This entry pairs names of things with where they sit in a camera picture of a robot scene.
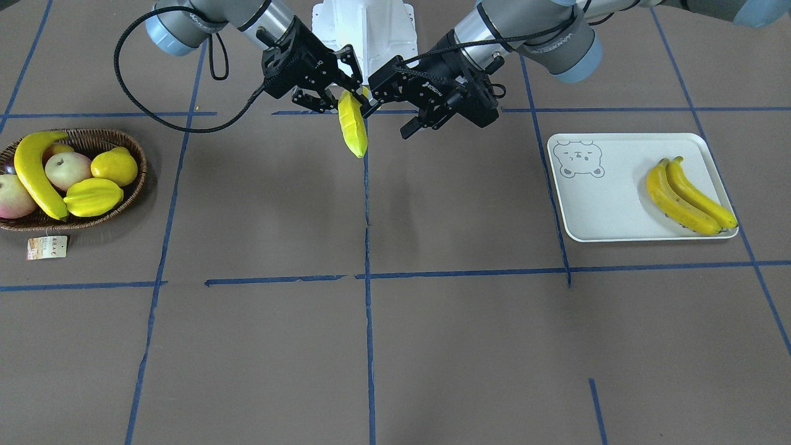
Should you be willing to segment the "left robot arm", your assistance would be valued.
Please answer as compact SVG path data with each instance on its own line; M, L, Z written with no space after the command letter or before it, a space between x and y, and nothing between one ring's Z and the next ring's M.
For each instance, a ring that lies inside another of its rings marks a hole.
M429 51L398 54L368 77L368 117L387 103L409 103L417 116L401 127L409 138L419 130L440 129L461 116L478 127L498 118L505 88L491 81L509 54L544 67L555 79L576 83L588 78L603 56L595 26L616 12L650 8L658 1L478 1Z

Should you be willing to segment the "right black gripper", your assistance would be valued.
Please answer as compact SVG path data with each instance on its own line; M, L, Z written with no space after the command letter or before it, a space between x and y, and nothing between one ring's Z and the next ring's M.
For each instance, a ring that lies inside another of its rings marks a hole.
M294 17L286 32L263 53L263 91L280 99L292 92L292 101L320 114L338 109L329 87L335 83L352 96L364 96L362 70L351 44L338 51L328 48Z

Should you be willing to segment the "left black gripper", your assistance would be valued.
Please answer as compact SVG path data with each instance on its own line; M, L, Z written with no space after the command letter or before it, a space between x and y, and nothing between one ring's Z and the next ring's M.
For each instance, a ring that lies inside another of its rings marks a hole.
M403 56L394 56L368 77L373 104L362 105L362 117L373 115L387 103L409 102L418 109L400 129L403 139L419 130L437 130L453 116L487 127L499 116L489 74L478 70L457 47L455 32L449 31L415 67Z

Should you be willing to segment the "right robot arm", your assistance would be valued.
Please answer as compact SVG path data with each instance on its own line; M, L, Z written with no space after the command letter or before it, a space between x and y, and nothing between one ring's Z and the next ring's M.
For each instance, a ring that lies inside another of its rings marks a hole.
M272 98L291 94L305 109L326 112L338 106L329 90L338 85L368 107L352 46L326 47L282 1L158 1L145 24L152 42L175 56L235 28L262 50L263 91Z

